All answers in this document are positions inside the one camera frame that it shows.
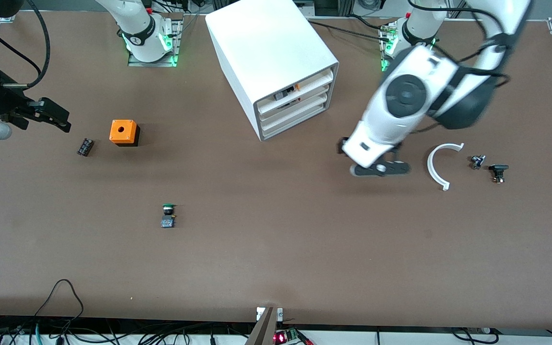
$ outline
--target white semicircle part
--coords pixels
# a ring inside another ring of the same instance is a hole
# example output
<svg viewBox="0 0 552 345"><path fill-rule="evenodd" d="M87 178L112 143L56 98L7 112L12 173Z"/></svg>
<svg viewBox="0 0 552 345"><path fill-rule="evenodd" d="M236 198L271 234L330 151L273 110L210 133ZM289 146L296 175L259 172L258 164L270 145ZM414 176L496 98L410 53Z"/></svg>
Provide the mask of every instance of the white semicircle part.
<svg viewBox="0 0 552 345"><path fill-rule="evenodd" d="M434 153L436 153L436 151L440 149L451 149L459 152L461 151L462 148L464 148L463 142L461 145L450 144L450 143L438 145L433 151L431 151L431 153L429 154L429 157L427 158L427 170L429 170L429 174L431 175L431 177L437 183L442 185L442 190L449 190L448 188L450 186L450 183L445 179L443 179L442 177L440 177L440 175L438 175L438 173L436 172L436 169L434 168Z"/></svg>

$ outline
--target white drawer unit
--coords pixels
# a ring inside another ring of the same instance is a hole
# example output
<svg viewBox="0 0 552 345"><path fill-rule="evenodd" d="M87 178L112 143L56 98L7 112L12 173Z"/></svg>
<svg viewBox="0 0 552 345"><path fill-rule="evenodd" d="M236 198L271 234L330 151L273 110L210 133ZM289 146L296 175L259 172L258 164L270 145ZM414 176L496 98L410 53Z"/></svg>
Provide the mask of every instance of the white drawer unit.
<svg viewBox="0 0 552 345"><path fill-rule="evenodd" d="M206 23L259 140L328 109L338 60L292 0L239 0Z"/></svg>

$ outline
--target brown table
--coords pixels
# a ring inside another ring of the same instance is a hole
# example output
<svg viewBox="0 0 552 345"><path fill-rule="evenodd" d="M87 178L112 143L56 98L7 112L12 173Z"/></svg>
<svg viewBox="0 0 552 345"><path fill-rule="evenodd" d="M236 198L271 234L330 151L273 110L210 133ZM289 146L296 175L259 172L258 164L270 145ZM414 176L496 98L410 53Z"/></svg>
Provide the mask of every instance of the brown table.
<svg viewBox="0 0 552 345"><path fill-rule="evenodd" d="M482 121L409 136L405 177L357 179L335 144L379 84L374 41L317 28L340 61L331 108L259 142L203 17L171 69L128 68L107 13L44 17L52 60L27 94L66 107L72 132L31 124L0 141L0 314L33 314L66 277L94 317L252 321L256 306L273 304L297 323L552 328L545 23L528 24L513 80ZM32 13L0 33L42 61ZM481 38L471 22L447 22L439 36L458 57ZM2 46L0 68L35 77ZM140 147L108 141L115 118L140 124ZM75 153L83 138L97 140L88 158ZM466 143L436 156L447 192L424 168L444 142ZM510 164L506 183L471 170L477 154ZM160 229L162 203L179 205L176 229ZM44 310L76 312L68 288Z"/></svg>

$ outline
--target black electronic component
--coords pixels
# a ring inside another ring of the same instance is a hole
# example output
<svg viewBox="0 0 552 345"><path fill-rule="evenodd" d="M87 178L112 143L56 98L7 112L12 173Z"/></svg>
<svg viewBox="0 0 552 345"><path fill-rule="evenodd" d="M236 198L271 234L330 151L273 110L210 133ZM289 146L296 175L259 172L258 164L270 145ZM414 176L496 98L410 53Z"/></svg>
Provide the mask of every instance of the black electronic component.
<svg viewBox="0 0 552 345"><path fill-rule="evenodd" d="M175 228L176 215L173 214L174 204L163 204L163 217L161 218L162 228Z"/></svg>
<svg viewBox="0 0 552 345"><path fill-rule="evenodd" d="M479 170L480 169L480 166L483 165L484 163L484 160L486 159L487 157L485 155L478 155L478 156L474 156L472 157L470 160L472 161L471 163L471 168L473 168L474 170Z"/></svg>
<svg viewBox="0 0 552 345"><path fill-rule="evenodd" d="M91 151L92 146L95 144L93 140L85 138L85 140L82 142L81 147L78 149L78 154L81 156L88 156L88 153Z"/></svg>
<svg viewBox="0 0 552 345"><path fill-rule="evenodd" d="M342 146L346 143L348 137L340 138L337 145L337 153L339 155L346 155ZM362 167L359 164L354 164L351 166L350 172L351 175L355 177L372 177L372 176L388 176L388 175L406 175L410 172L410 164L403 162L398 159L399 149L402 144L398 144L393 147L391 150L385 152L384 155L381 155L371 166L367 168ZM387 153L391 154L391 159L387 160Z"/></svg>
<svg viewBox="0 0 552 345"><path fill-rule="evenodd" d="M495 177L493 177L493 182L497 184L504 183L504 170L508 169L506 164L493 164L489 166L489 170L493 171Z"/></svg>

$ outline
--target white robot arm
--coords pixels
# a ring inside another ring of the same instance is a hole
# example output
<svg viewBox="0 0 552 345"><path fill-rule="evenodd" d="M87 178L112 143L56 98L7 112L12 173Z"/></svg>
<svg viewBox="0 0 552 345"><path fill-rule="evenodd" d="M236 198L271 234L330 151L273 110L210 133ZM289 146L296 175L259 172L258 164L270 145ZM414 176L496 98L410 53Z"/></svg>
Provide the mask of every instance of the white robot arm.
<svg viewBox="0 0 552 345"><path fill-rule="evenodd" d="M391 62L361 121L342 145L344 153L362 168L370 167L399 144L424 115L448 129L459 129L473 125L489 104L532 0L467 2L471 8L480 10L478 17L486 31L486 40L473 67L449 57L438 57L427 48L427 40L433 39L439 27L435 24L443 18L429 16L430 11L417 7L407 22L400 24L400 30L406 33L399 37L408 42L400 46L407 47L399 50ZM420 31L418 18L429 18L432 24Z"/></svg>
<svg viewBox="0 0 552 345"><path fill-rule="evenodd" d="M95 0L121 29L127 49L142 62L154 62L173 49L172 20L147 13L141 0Z"/></svg>

